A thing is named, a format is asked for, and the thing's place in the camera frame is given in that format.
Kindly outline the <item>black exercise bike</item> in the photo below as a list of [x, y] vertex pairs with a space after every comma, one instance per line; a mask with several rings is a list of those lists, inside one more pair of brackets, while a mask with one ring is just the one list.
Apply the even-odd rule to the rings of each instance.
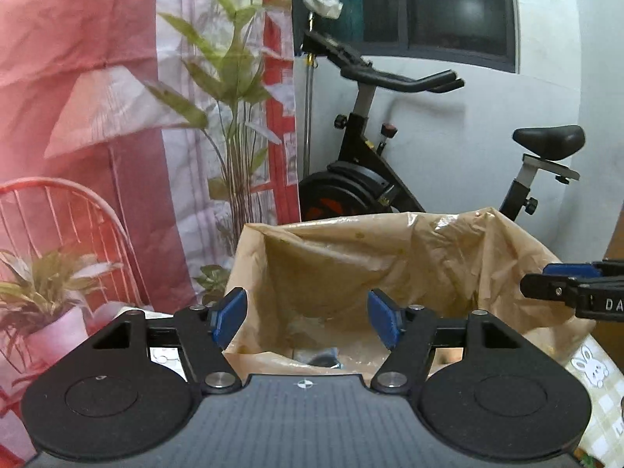
[[496, 86], [478, 69], [426, 65], [412, 78], [387, 72], [361, 52], [319, 31], [303, 34], [301, 50], [337, 70], [352, 108], [318, 116], [339, 135], [329, 140], [324, 162], [299, 181], [305, 221], [373, 213], [427, 213], [493, 205], [510, 220], [533, 215], [531, 195], [539, 172], [568, 184], [580, 175], [569, 167], [586, 144], [579, 125], [513, 128], [477, 91]]

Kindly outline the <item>cardboard box with plastic liner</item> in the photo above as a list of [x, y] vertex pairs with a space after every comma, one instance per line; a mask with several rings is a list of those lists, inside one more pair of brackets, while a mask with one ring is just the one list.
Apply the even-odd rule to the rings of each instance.
[[593, 322], [519, 289], [553, 261], [493, 208], [250, 224], [229, 276], [230, 289], [248, 294], [248, 314], [225, 355], [243, 375], [307, 374], [303, 356], [333, 349], [346, 372], [370, 378], [387, 355], [367, 314], [368, 293], [380, 289], [401, 307], [421, 304], [444, 318], [487, 310], [566, 363]]

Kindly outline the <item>printed room backdrop cloth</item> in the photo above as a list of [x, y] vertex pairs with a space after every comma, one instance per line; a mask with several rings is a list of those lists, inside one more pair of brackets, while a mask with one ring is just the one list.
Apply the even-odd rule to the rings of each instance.
[[23, 395], [136, 307], [221, 296], [299, 220], [292, 0], [1, 0], [1, 462]]

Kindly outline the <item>wooden door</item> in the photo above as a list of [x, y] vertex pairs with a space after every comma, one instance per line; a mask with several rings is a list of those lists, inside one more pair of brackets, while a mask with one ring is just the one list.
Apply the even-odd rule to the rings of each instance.
[[605, 252], [606, 260], [623, 260], [624, 259], [624, 230], [622, 226], [618, 226], [613, 232]]

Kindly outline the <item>checkered bunny tablecloth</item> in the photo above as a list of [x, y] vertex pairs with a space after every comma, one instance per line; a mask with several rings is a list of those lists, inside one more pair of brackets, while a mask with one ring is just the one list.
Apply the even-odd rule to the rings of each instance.
[[580, 448], [604, 467], [622, 467], [622, 372], [591, 335], [571, 356], [566, 369], [585, 386], [591, 399], [591, 416]]

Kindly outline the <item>dark window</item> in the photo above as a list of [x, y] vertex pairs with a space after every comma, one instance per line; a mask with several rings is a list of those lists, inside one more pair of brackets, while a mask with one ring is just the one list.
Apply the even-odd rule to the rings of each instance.
[[336, 20], [308, 19], [293, 0], [295, 40], [314, 28], [367, 56], [413, 57], [516, 69], [514, 0], [340, 0]]

